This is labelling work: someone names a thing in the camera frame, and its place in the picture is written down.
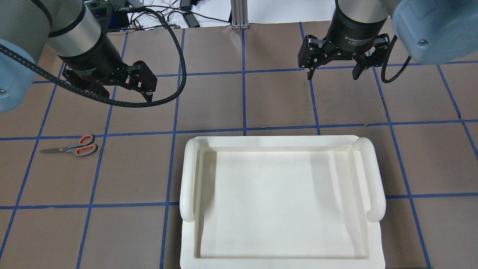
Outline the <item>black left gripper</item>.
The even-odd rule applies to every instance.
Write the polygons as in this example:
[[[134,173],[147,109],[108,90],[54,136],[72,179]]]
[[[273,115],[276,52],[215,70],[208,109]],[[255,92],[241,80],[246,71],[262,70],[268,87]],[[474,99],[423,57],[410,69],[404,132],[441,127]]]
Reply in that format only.
[[[78,56],[60,56],[60,59],[65,63],[62,76],[73,87],[109,99],[110,92],[103,84],[120,84],[126,90],[140,93],[146,102],[152,102],[157,77],[142,60],[131,66],[123,63],[112,44],[96,44]]]

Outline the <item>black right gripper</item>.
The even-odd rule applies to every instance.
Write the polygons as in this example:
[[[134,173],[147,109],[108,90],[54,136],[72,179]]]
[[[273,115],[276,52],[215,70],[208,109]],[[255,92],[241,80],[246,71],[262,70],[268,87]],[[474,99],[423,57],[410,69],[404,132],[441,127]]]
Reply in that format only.
[[[352,58],[353,80],[371,67],[380,67],[390,48],[389,35],[379,32],[388,18],[382,6],[336,6],[325,39],[306,35],[298,52],[298,67],[307,69],[307,79],[329,63],[331,56]],[[373,48],[370,55],[366,52]]]

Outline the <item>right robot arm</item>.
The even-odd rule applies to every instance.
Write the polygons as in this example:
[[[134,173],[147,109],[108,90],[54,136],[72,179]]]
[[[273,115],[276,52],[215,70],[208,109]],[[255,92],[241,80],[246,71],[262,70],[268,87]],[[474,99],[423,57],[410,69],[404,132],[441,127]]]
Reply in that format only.
[[[298,66],[314,71],[332,61],[355,61],[357,80],[369,68],[381,68],[381,80],[391,83],[411,60],[444,64],[477,51],[476,0],[337,0],[323,39],[306,35]],[[400,40],[408,58],[392,78],[385,77],[389,57]]]

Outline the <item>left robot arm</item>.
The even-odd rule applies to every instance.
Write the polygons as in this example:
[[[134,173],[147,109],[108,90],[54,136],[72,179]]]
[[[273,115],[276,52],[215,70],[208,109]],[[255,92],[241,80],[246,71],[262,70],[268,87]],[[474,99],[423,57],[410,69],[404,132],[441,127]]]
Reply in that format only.
[[[37,75],[97,102],[149,107],[157,78],[127,65],[81,0],[1,1],[1,112],[17,109]]]

